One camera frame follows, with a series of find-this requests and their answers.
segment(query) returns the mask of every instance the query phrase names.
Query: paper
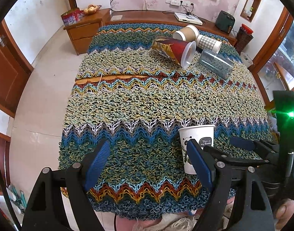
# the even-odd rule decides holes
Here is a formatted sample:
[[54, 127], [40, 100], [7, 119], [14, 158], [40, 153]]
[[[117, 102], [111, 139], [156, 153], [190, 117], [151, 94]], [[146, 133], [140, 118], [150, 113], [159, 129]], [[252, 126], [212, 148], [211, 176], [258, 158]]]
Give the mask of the paper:
[[111, 21], [121, 20], [122, 16], [112, 16]]

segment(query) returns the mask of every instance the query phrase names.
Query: waste bin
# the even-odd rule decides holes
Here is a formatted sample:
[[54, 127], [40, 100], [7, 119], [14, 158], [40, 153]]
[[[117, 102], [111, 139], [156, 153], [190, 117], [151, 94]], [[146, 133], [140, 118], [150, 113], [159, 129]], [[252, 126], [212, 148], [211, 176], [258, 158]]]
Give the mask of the waste bin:
[[235, 44], [235, 49], [241, 54], [242, 50], [246, 47], [247, 44], [253, 39], [254, 37], [240, 27], [239, 32], [237, 34], [237, 42]]
[[253, 61], [251, 58], [249, 58], [249, 56], [244, 53], [244, 52], [241, 52], [240, 54], [240, 58], [241, 58], [241, 61], [243, 62], [243, 64], [248, 68], [250, 67], [251, 65], [253, 65]]

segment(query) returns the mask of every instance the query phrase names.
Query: fuzzy rug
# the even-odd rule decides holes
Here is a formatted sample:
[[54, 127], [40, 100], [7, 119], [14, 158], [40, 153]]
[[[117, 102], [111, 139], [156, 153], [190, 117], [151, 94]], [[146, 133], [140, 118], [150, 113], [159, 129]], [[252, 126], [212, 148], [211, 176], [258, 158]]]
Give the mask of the fuzzy rug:
[[[102, 138], [111, 155], [88, 193], [96, 211], [130, 219], [156, 219], [164, 213], [204, 207], [209, 192], [195, 175], [184, 173], [178, 129], [216, 125], [215, 147], [234, 157], [258, 158], [234, 148], [230, 136], [271, 138], [267, 115], [247, 68], [227, 39], [220, 55], [234, 62], [227, 80], [197, 63], [187, 70], [150, 49], [156, 36], [181, 27], [165, 24], [115, 24], [100, 28], [72, 89], [60, 143], [60, 169], [81, 161]], [[107, 80], [107, 75], [133, 75]], [[135, 75], [147, 75], [144, 78]]]

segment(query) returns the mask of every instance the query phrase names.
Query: white tiled floor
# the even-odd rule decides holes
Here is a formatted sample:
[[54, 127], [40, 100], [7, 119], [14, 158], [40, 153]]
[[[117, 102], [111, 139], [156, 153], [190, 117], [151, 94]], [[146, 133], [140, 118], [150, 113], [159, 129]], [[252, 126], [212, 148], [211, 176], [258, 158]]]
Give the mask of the white tiled floor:
[[[77, 56], [66, 31], [59, 30], [37, 58], [13, 123], [10, 144], [10, 179], [28, 199], [44, 167], [58, 167], [63, 117], [75, 76], [84, 55]], [[67, 198], [69, 223], [78, 230]], [[103, 224], [102, 213], [97, 213]], [[104, 228], [114, 229], [114, 215], [103, 213]]]

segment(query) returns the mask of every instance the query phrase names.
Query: human hand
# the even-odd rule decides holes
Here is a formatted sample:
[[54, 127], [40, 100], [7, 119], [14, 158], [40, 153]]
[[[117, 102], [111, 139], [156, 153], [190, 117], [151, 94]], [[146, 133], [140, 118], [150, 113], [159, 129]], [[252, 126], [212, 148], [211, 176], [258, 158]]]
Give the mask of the human hand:
[[278, 219], [275, 228], [281, 230], [294, 214], [294, 200], [288, 199], [282, 204], [276, 212], [276, 218]]

